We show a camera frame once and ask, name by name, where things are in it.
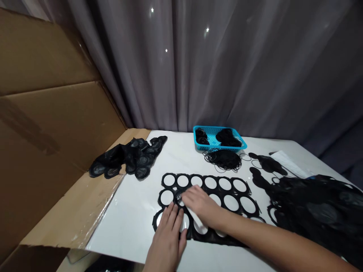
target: brown cardboard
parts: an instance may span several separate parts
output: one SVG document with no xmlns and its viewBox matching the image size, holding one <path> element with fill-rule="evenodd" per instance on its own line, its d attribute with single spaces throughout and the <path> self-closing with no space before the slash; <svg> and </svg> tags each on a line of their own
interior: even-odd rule
<svg viewBox="0 0 363 272">
<path fill-rule="evenodd" d="M 56 271 L 69 249 L 18 246 L 0 265 L 0 272 Z"/>
<path fill-rule="evenodd" d="M 83 174 L 0 122 L 0 263 Z"/>
<path fill-rule="evenodd" d="M 0 263 L 125 127 L 97 82 L 0 97 Z"/>
<path fill-rule="evenodd" d="M 10 104 L 3 116 L 15 112 L 8 125 L 19 123 L 20 118 L 24 130 L 33 130 L 23 120 L 25 116 L 36 120 L 47 136 L 32 132 L 33 144 L 46 142 L 48 149 L 55 149 L 47 150 L 48 153 L 60 153 L 84 172 L 126 130 L 98 82 L 14 94 L 0 98 L 0 104 L 1 101 Z"/>
<path fill-rule="evenodd" d="M 0 96 L 100 80 L 78 33 L 0 8 Z"/>
<path fill-rule="evenodd" d="M 130 128 L 116 142 L 146 139 L 150 130 Z M 85 173 L 21 241 L 23 245 L 84 249 L 125 174 L 111 179 L 91 178 Z"/>
</svg>

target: gray curtain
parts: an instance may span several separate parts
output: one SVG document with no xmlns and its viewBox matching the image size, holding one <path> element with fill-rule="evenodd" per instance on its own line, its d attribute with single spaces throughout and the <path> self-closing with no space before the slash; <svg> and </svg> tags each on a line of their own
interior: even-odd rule
<svg viewBox="0 0 363 272">
<path fill-rule="evenodd" d="M 359 2 L 69 5 L 128 126 L 173 131 L 231 126 L 242 136 L 291 139 L 361 181 Z"/>
</svg>

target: blue plastic basket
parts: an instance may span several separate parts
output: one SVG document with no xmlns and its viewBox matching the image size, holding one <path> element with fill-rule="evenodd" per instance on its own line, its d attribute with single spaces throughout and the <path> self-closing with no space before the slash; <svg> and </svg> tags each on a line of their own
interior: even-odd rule
<svg viewBox="0 0 363 272">
<path fill-rule="evenodd" d="M 201 128 L 202 130 L 205 131 L 205 133 L 207 134 L 208 137 L 208 142 L 210 145 L 201 145 L 197 143 L 197 139 L 195 137 L 195 131 Z M 239 136 L 237 130 L 235 130 L 234 128 L 230 128 L 232 130 L 233 136 L 239 140 L 242 143 L 242 147 L 225 147 L 225 146 L 220 146 L 220 142 L 217 141 L 216 139 L 216 135 L 218 132 L 220 132 L 222 129 L 227 128 L 227 127 L 209 127 L 209 126 L 195 126 L 193 128 L 193 134 L 194 134 L 194 143 L 197 146 L 198 150 L 210 150 L 212 148 L 218 148 L 218 149 L 227 149 L 227 150 L 231 150 L 233 152 L 238 152 L 241 149 L 246 149 L 247 145 L 245 143 L 245 141 L 241 138 L 241 136 Z"/>
</svg>

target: black eye mask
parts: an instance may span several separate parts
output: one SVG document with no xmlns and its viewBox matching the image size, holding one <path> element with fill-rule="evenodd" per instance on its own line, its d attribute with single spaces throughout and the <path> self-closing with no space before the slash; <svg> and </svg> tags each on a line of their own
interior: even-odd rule
<svg viewBox="0 0 363 272">
<path fill-rule="evenodd" d="M 121 164 L 125 163 L 127 174 L 135 174 L 138 180 L 144 179 L 150 174 L 150 167 L 167 139 L 166 136 L 153 138 L 150 145 L 144 139 L 133 138 L 126 145 L 118 144 L 95 159 L 89 169 L 90 177 L 104 174 L 106 179 L 113 178 L 120 173 Z"/>
</svg>

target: cardboard flap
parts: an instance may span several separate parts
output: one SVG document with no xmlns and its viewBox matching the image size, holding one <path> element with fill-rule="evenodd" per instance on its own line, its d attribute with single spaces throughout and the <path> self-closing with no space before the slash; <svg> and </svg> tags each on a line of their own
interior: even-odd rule
<svg viewBox="0 0 363 272">
<path fill-rule="evenodd" d="M 127 144 L 132 138 L 146 139 L 150 130 L 130 128 L 117 141 Z M 40 220 L 20 244 L 84 249 L 100 222 L 125 173 L 105 179 L 85 173 Z"/>
</svg>

